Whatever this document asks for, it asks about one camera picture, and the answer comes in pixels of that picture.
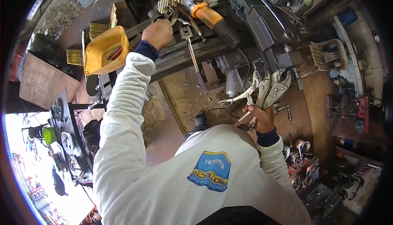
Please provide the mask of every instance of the person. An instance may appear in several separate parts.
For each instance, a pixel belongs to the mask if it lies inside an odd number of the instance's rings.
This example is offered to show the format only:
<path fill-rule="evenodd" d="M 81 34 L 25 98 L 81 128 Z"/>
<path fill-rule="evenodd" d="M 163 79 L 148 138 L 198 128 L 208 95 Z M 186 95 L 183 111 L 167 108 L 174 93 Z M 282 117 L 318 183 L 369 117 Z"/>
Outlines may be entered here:
<path fill-rule="evenodd" d="M 310 224 L 292 188 L 272 108 L 243 109 L 258 119 L 257 145 L 247 132 L 209 127 L 199 114 L 197 129 L 173 158 L 146 166 L 141 111 L 154 60 L 172 36 L 168 20 L 148 26 L 113 87 L 93 166 L 102 223 Z"/>

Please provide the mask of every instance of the shoe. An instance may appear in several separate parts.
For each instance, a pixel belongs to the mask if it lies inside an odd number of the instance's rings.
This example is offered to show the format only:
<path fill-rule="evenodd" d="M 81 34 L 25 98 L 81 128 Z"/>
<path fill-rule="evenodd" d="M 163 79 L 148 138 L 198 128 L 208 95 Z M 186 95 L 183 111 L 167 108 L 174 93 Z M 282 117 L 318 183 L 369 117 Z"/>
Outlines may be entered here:
<path fill-rule="evenodd" d="M 206 120 L 206 116 L 204 113 L 200 112 L 195 115 L 195 127 L 206 127 L 208 125 L 208 121 Z"/>

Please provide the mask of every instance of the yellow plastic container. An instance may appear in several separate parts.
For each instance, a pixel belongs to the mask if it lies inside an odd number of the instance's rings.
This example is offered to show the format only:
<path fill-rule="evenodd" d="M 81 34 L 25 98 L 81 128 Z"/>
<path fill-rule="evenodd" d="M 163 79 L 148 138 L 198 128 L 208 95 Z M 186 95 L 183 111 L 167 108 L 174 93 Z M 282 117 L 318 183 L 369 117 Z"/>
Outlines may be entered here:
<path fill-rule="evenodd" d="M 106 57 L 119 47 L 123 51 L 114 61 L 107 60 Z M 116 26 L 105 31 L 93 41 L 91 41 L 85 50 L 84 71 L 86 75 L 99 75 L 113 72 L 125 65 L 125 58 L 129 53 L 127 36 L 122 26 Z"/>

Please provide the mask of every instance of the printed logo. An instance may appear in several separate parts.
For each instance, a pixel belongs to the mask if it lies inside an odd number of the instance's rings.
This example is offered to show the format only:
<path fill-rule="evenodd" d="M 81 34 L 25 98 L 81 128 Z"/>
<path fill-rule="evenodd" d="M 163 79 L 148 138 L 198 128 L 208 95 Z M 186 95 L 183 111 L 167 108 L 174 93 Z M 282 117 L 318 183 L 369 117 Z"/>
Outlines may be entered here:
<path fill-rule="evenodd" d="M 207 186 L 210 190 L 223 192 L 228 188 L 230 169 L 231 161 L 225 152 L 204 151 L 187 179 L 198 186 Z"/>
<path fill-rule="evenodd" d="M 203 22 L 205 22 L 207 25 L 209 25 L 210 28 L 213 28 L 213 24 L 212 24 L 210 21 L 208 21 L 203 15 L 200 16 L 200 19 L 201 19 Z"/>

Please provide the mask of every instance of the wooden board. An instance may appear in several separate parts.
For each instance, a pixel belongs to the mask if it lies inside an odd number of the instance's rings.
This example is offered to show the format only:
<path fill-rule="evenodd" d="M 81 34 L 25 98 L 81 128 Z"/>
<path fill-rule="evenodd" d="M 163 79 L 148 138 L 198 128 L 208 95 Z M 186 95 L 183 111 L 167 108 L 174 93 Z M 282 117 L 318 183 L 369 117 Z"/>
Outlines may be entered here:
<path fill-rule="evenodd" d="M 79 81 L 28 53 L 23 66 L 19 97 L 50 110 L 65 88 L 68 102 L 71 102 L 80 85 Z"/>

